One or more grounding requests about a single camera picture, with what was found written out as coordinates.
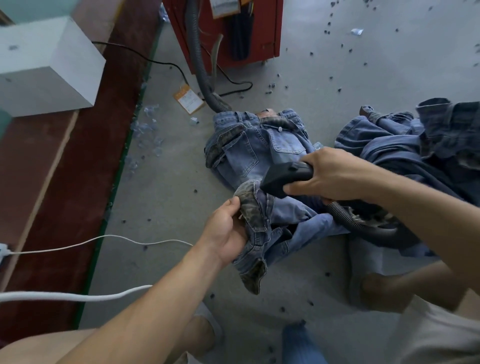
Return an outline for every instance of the white power cord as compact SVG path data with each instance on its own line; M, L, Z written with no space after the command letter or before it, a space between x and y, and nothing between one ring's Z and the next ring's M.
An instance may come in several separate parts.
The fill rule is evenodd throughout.
M184 242L183 240L177 240L177 239L162 240L161 242L155 242L155 243L139 243L139 242L136 242L135 240L125 238L124 236L108 234L108 235L96 236L96 237L94 237L90 240L87 240L86 242L83 242L83 243L78 243L78 244L75 244L75 245L69 245L69 246L64 246L62 248L55 248L55 249L32 250L32 251L27 251L27 252L12 252L9 249L0 249L0 261L4 256L56 252L58 250L73 248L75 246L87 244L89 242L92 242L93 240L100 239L100 238L106 238L106 237L122 238L122 239L128 240L132 243L139 244L139 245L154 245L154 244L161 244L161 243L167 243L167 242L178 242L178 243L187 244L189 246L193 246L190 243ZM105 294L105 295L100 295L100 296L88 296L88 295L83 295L83 294L63 293L63 292L37 292L37 291L2 292L2 293L0 293L0 302L35 301L35 300L76 301L76 302L108 301L108 300L115 300L117 298L124 297L127 294L130 294L130 293L133 293L133 292L136 292L136 291L145 290L147 288L150 288L151 286L152 286L151 284L147 284L147 285L140 286L140 287L130 288L129 290L126 290L126 291L123 291L123 292L120 292L120 293Z

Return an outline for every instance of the orange tag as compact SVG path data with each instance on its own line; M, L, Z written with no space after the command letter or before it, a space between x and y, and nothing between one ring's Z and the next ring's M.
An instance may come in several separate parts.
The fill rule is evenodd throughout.
M204 105L204 101L199 98L198 95L194 93L188 85L183 85L180 88L180 91L174 94L173 97L180 103L180 105L183 106L185 110L187 110L187 113L190 115Z

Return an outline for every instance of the green floor edge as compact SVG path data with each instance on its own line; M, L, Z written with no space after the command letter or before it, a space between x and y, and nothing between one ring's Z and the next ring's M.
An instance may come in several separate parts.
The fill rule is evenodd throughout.
M153 46L152 46L152 49L150 51L150 55L149 55L150 59L153 59L155 57L155 52L156 52L156 49L158 47L158 41L160 39L160 33L162 32L163 24L164 24L164 22L162 20L160 20L160 24L159 24L158 29L157 29L156 34L155 34L155 39L154 39L154 42L153 42ZM143 74L143 81L144 82L148 81L148 77L150 75L151 68L152 68L152 64L148 63L147 67L145 68L144 74ZM133 112L132 122L135 122L138 119L138 115L140 114L140 111L142 110L142 103L143 103L143 100L144 100L145 90L146 90L146 87L142 87L142 89L140 90L140 93L138 95L137 106L135 108L135 111ZM131 141L132 141L132 130L130 130L130 132L127 135L127 138L125 139L125 144L123 146L123 150L122 150L122 153L121 153L121 156L120 156L119 167L118 167L117 173L115 174L115 178L113 180L112 192L110 193L110 196L108 197L108 203L107 203L107 206L105 207L105 215L104 216L106 218L104 218L102 220L102 226L100 227L100 231L98 232L98 235L105 235L105 231L107 230L107 225L108 225L107 216L109 215L109 212L112 209L113 202L115 201L115 196L117 195L117 189L118 189L118 186L119 186L119 183L120 183L121 175L123 173L123 167L125 166L125 157L127 157ZM86 283L85 283L85 287L82 291L82 294L88 294L88 292L90 291L90 286L92 284L93 274L95 272L96 263L97 263L97 260L98 260L98 256L100 254L100 248L102 247L102 242L103 242L103 239L98 239L97 243L95 244L95 250L94 250L94 253L93 253L93 256L92 256L92 261L90 262L90 267L88 268L87 280L86 280ZM77 312L75 314L75 319L74 319L74 322L73 322L73 329L74 330L78 330L78 327L80 325L80 320L82 319L82 314L84 312L84 308L85 308L85 303L82 302L82 303L78 304Z

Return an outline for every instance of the pant leg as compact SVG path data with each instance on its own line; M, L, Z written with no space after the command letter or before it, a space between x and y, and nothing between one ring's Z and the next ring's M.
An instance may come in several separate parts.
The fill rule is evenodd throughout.
M305 324L292 324L282 332L283 364L327 364L319 348L314 344Z

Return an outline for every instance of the pile of denim clothes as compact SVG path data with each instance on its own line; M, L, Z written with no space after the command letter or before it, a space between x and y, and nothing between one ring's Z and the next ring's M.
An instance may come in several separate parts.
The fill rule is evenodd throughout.
M480 206L480 103L452 104L434 98L410 112L383 115L362 108L339 133L335 147L394 173ZM347 233L318 198L278 199L260 190L272 164L296 161L322 147L313 145L298 116L284 110L259 118L249 112L222 112L205 147L206 166L236 190L249 241L233 264L245 287L260 293L267 268L322 237ZM431 255L418 244L403 255Z

